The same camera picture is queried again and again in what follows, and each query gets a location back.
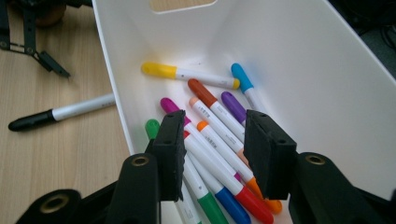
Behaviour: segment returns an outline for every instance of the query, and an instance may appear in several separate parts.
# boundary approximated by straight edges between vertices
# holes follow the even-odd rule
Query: white plastic container
[[[143,62],[229,77],[240,63],[299,152],[329,157],[353,185],[385,199],[396,188],[396,82],[328,1],[218,0],[157,13],[149,0],[96,0],[94,11],[131,154],[149,142],[145,122],[162,120],[162,97],[199,121],[187,82],[146,76]],[[207,87],[219,99],[225,91]],[[165,203],[163,223],[178,222]],[[276,222],[290,223],[286,203]]]

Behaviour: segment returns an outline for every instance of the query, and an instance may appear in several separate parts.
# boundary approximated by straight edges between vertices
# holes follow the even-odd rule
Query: wooden surface
[[[176,0],[158,10],[213,0]],[[21,15],[8,11],[11,41],[23,42]],[[28,206],[56,189],[85,197],[117,180],[129,156],[115,106],[25,133],[8,130],[17,118],[112,92],[93,9],[68,7],[56,25],[37,29],[45,50],[73,77],[47,72],[33,58],[0,50],[0,223],[15,223]]]

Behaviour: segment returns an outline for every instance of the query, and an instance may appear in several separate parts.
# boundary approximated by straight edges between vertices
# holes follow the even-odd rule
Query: purple marker
[[[171,99],[166,97],[161,99],[161,107],[165,113],[171,113],[179,110],[178,106]],[[199,133],[187,116],[184,117],[184,130],[192,134],[192,136],[194,136],[205,147],[203,150],[205,150],[207,153],[210,153],[211,156],[213,156],[215,160],[218,161],[218,163],[221,163],[223,169],[226,172],[233,175],[238,181],[241,181],[241,176],[226,160],[224,160],[224,158],[220,156],[220,154],[212,147],[212,145],[206,141],[204,136]]]
[[[231,114],[246,127],[247,111],[246,109],[236,100],[232,93],[224,91],[221,94],[221,101],[230,110]]]

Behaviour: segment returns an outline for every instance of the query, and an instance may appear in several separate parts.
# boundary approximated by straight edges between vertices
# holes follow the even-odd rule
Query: green marker cap
[[[198,199],[198,203],[209,218],[210,223],[228,223],[212,193],[208,192],[204,197]]]
[[[148,139],[155,139],[157,137],[157,133],[160,130],[160,122],[156,119],[149,119],[146,122],[146,133],[148,135]]]

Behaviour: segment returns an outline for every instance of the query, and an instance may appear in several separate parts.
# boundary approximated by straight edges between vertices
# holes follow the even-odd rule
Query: magenta marker cap
[[[247,119],[246,109],[236,100],[232,93],[224,91],[221,94],[221,101],[224,103],[225,107],[230,110],[231,114],[242,123]]]
[[[166,114],[179,110],[178,106],[171,99],[167,97],[163,97],[161,99],[161,107],[163,108],[163,111],[165,111]],[[186,126],[190,122],[191,120],[187,118],[187,116],[184,116],[184,126]]]

